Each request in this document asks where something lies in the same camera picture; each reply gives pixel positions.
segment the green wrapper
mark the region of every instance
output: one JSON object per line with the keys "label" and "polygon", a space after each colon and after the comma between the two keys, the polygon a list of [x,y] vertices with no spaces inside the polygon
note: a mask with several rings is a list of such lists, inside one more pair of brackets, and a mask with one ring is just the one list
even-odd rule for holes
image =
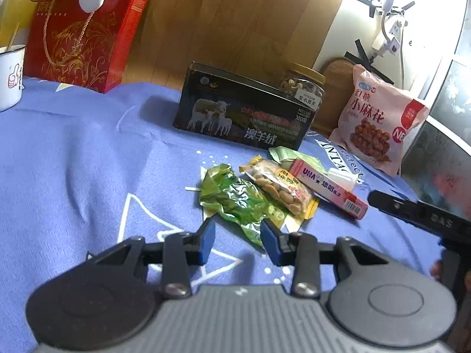
{"label": "green wrapper", "polygon": [[255,184],[237,177],[229,165],[221,164],[206,172],[200,204],[237,223],[252,243],[263,246],[260,223],[272,212],[270,204]]}
{"label": "green wrapper", "polygon": [[278,146],[274,148],[272,147],[271,149],[269,149],[269,151],[273,160],[278,162],[285,170],[289,171],[291,165],[296,159],[302,159],[308,165],[314,167],[320,173],[327,173],[326,169],[324,168],[324,166],[322,166],[322,163],[319,161],[319,159],[314,158],[313,156],[303,154],[302,152],[294,151],[283,146]]}

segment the barcode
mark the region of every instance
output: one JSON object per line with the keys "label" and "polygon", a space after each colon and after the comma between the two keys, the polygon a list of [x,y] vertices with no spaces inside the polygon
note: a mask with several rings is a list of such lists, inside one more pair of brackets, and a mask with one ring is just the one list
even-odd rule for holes
{"label": "barcode", "polygon": [[355,215],[358,215],[361,211],[360,207],[348,199],[343,203],[343,209],[347,212],[353,212]]}

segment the white mug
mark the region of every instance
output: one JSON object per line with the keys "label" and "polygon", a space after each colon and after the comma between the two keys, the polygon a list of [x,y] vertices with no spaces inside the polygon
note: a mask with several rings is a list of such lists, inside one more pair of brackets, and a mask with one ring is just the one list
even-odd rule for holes
{"label": "white mug", "polygon": [[0,111],[16,105],[21,98],[25,45],[0,48]]}

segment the stuffed toy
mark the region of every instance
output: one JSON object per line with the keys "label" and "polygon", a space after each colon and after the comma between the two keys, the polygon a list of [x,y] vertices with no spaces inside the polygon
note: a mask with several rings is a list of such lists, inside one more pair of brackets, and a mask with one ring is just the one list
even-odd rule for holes
{"label": "stuffed toy", "polygon": [[28,42],[29,28],[39,0],[6,0],[0,21],[0,46],[6,46],[19,23],[14,44]]}

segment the nut jar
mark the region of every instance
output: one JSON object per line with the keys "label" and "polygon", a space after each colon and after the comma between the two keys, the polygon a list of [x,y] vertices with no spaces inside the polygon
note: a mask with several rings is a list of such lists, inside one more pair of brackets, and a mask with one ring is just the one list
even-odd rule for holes
{"label": "nut jar", "polygon": [[279,89],[317,112],[324,96],[322,86],[326,77],[297,63],[288,63],[286,67]]}

